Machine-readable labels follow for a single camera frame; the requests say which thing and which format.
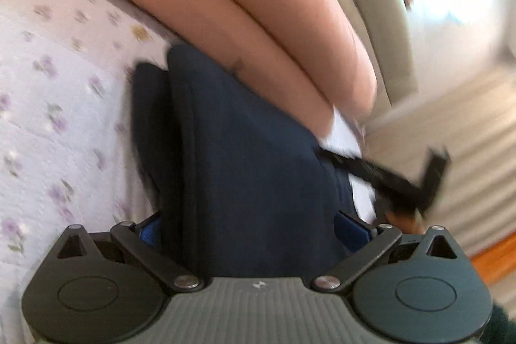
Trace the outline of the navy striped track pants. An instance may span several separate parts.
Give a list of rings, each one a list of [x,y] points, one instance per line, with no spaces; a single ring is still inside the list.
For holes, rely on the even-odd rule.
[[[348,174],[317,138],[188,44],[137,64],[131,131],[162,217],[158,249],[205,277],[312,279],[348,258]]]

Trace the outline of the beige striped rug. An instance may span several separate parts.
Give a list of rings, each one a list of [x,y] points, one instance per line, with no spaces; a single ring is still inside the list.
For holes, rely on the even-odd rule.
[[[366,155],[416,181],[430,149],[451,164],[426,214],[473,256],[515,230],[515,68],[498,65],[366,136]]]

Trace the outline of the floral white bedspread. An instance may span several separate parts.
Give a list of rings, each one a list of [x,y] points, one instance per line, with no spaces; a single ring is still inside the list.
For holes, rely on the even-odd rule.
[[[32,337],[20,297],[72,223],[150,215],[132,152],[136,63],[175,36],[128,0],[1,0],[1,340]]]

